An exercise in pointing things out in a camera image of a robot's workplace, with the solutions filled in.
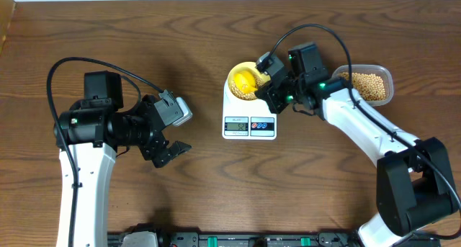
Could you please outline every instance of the green connector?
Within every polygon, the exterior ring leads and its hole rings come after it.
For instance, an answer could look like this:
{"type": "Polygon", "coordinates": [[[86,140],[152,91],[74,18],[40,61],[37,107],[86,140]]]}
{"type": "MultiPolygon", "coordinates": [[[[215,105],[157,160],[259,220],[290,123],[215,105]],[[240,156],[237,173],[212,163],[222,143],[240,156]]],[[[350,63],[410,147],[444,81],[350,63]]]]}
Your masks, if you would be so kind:
{"type": "Polygon", "coordinates": [[[310,246],[310,238],[301,238],[301,246],[310,246]]]}
{"type": "Polygon", "coordinates": [[[208,247],[218,247],[218,237],[208,237],[208,247]]]}

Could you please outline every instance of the clear plastic container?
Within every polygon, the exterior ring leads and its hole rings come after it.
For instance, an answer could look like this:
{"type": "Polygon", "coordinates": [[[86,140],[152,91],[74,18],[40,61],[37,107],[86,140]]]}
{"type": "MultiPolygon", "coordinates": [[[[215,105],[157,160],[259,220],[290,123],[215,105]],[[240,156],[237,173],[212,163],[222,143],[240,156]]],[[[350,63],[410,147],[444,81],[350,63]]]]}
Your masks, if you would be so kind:
{"type": "MultiPolygon", "coordinates": [[[[347,65],[341,66],[336,69],[336,71],[333,72],[333,75],[331,78],[337,77],[340,73],[348,73],[349,72],[349,67],[347,65]]],[[[394,96],[394,83],[392,82],[392,76],[390,75],[390,72],[382,67],[382,66],[376,66],[376,65],[369,65],[369,64],[352,64],[352,72],[353,73],[363,73],[363,74],[375,74],[376,76],[379,76],[382,78],[382,81],[384,82],[384,90],[386,94],[386,99],[384,100],[371,100],[367,101],[367,103],[372,106],[382,106],[387,103],[392,99],[394,96]]]]}

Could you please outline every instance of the yellow scoop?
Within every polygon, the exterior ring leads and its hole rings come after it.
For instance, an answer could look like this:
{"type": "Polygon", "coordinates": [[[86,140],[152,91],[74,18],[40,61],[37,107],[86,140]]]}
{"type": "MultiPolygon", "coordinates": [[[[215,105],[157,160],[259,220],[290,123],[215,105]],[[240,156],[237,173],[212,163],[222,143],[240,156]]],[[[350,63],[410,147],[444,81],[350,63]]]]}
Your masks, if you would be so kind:
{"type": "Polygon", "coordinates": [[[233,80],[237,88],[245,94],[258,90],[256,88],[256,79],[249,71],[240,71],[236,73],[233,80]]]}

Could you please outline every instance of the kitchen scale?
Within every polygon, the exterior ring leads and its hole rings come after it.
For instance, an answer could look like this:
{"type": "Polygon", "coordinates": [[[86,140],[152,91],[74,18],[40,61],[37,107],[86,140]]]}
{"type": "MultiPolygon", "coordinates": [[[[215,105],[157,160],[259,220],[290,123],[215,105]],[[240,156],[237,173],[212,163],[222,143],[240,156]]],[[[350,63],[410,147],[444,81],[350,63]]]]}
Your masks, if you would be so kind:
{"type": "Polygon", "coordinates": [[[224,84],[223,137],[225,139],[274,140],[277,136],[277,116],[269,111],[267,103],[262,99],[239,99],[230,89],[234,74],[241,71],[249,71],[264,81],[270,79],[260,74],[256,69],[256,64],[252,62],[240,63],[230,71],[224,84]]]}

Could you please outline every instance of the wooden table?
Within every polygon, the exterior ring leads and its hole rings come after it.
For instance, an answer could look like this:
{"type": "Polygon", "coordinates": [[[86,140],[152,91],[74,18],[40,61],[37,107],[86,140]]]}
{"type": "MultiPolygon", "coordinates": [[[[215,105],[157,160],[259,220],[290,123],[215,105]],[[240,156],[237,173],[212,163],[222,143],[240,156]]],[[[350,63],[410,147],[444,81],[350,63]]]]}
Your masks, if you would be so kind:
{"type": "MultiPolygon", "coordinates": [[[[67,56],[105,60],[184,97],[194,117],[166,137],[193,145],[162,169],[137,148],[117,159],[109,230],[137,223],[202,231],[352,229],[376,212],[376,171],[347,136],[291,110],[270,142],[221,137],[223,83],[294,26],[336,30],[354,63],[386,67],[395,96],[377,110],[420,138],[446,145],[461,189],[461,0],[253,0],[19,3],[0,57],[0,243],[52,246],[61,165],[45,95],[50,67],[67,56]]],[[[327,33],[303,30],[278,53],[316,41],[332,72],[346,63],[327,33]]],[[[83,97],[90,63],[58,69],[59,112],[83,97]]],[[[144,94],[154,91],[139,84],[144,94]]],[[[124,86],[125,105],[136,99],[124,86]]],[[[432,226],[452,233],[453,215],[432,226]]],[[[461,241],[446,242],[454,246],[461,241]]]]}

